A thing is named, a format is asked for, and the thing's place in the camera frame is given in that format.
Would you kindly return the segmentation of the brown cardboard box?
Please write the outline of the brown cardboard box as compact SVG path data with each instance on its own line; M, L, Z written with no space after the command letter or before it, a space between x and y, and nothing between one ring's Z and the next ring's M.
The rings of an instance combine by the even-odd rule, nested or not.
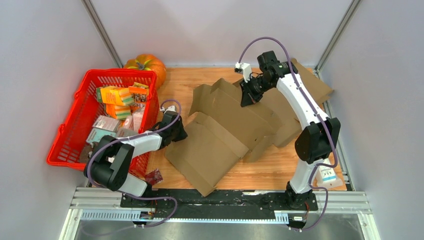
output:
M280 117L262 103L241 106L241 89L223 78L193 90L187 138L166 147L166 159L203 196L243 160L256 162L273 144Z

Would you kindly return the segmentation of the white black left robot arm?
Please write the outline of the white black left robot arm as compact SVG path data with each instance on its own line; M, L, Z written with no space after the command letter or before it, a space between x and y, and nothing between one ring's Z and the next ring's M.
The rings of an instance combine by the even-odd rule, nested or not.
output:
M97 187L132 196L140 207L148 207L153 201L153 194L147 190L146 181L130 173L133 158L161 150L187 137L180 114L166 110L162 121L141 134L102 137L84 168L84 176Z

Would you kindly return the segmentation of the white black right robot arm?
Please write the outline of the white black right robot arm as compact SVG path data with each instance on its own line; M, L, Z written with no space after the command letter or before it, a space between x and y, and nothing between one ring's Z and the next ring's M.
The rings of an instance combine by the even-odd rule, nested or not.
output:
M311 198L319 167L337 166L336 161L333 164L326 161L336 150L341 123L322 111L290 60L280 62L273 51L267 51L259 55L257 61L261 70L257 76L253 76L248 63L238 62L235 65L235 72L243 75L239 84L242 92L240 105L254 105L266 91L276 88L296 114L302 129L295 141L299 160L284 193L286 205L296 210Z

